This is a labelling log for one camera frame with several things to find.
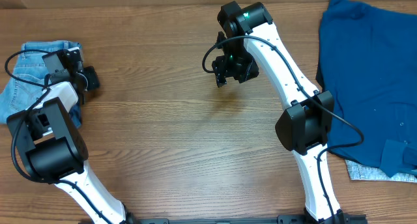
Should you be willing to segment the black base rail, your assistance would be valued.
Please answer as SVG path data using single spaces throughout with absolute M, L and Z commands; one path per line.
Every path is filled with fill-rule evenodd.
M 346 224 L 367 224 L 366 215 L 336 214 L 336 223 Z M 332 218 L 324 221 L 314 221 L 312 217 L 302 215 L 279 215 L 278 217 L 251 217 L 251 218 L 232 218 L 232 219 L 189 219 L 189 220 L 169 220 L 169 219 L 134 219 L 122 223 L 139 224 L 307 224 L 307 223 L 333 223 Z

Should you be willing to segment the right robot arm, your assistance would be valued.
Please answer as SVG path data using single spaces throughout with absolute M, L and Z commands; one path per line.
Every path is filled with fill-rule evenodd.
M 217 20 L 222 27 L 216 48 L 223 51 L 212 62 L 216 84 L 227 78 L 239 83 L 264 70 L 278 93 L 283 113 L 275 125 L 280 143 L 293 153 L 304 186 L 305 223 L 345 223 L 347 216 L 334 195 L 326 157 L 334 99 L 300 71 L 286 50 L 272 16 L 262 3 L 240 8 L 223 5 Z

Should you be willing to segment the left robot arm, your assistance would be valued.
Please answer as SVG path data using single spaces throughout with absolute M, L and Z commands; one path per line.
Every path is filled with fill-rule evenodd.
M 93 223 L 137 223 L 93 172 L 85 141 L 70 118 L 84 94 L 99 88 L 92 66 L 83 65 L 81 48 L 43 51 L 48 73 L 42 95 L 27 109 L 8 117 L 11 157 L 27 180 L 53 184 L 73 198 Z

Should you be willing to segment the dark blue shirt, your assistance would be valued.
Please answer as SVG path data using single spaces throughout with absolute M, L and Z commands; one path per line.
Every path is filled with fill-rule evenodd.
M 316 75 L 335 100 L 333 154 L 416 177 L 416 16 L 330 0 Z

